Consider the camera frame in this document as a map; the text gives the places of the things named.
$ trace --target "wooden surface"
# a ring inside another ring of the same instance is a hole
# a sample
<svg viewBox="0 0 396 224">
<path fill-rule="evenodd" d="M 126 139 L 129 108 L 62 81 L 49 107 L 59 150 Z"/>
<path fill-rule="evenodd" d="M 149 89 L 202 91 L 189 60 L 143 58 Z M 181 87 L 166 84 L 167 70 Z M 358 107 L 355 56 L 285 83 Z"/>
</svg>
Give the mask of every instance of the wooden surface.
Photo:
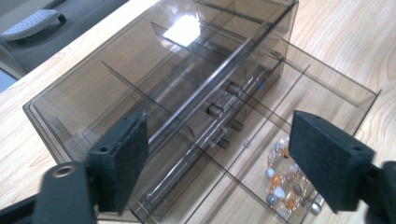
<svg viewBox="0 0 396 224">
<path fill-rule="evenodd" d="M 21 107 L 149 5 L 137 2 L 128 2 L 0 94 L 0 208 L 37 193 L 41 176 L 55 165 Z M 357 134 L 377 152 L 377 165 L 396 160 L 395 14 L 393 0 L 301 0 L 291 37 L 291 43 L 364 86 L 382 89 Z M 325 207 L 315 223 L 362 223 L 364 209 L 336 216 Z"/>
</svg>

